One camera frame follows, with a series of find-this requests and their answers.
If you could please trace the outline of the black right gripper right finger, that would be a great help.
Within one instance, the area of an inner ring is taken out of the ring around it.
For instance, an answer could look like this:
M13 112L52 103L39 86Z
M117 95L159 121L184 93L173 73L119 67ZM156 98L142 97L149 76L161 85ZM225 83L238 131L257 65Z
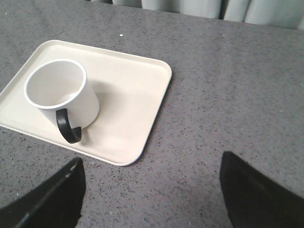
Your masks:
M223 152L219 180L233 227L304 226L304 199L272 181L233 152Z

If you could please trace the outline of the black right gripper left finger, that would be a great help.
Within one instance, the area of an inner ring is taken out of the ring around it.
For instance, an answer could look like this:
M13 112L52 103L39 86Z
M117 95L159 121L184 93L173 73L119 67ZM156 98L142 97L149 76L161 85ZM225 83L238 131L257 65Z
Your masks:
M45 182L1 208L2 228L74 228L86 191L81 158L74 158Z

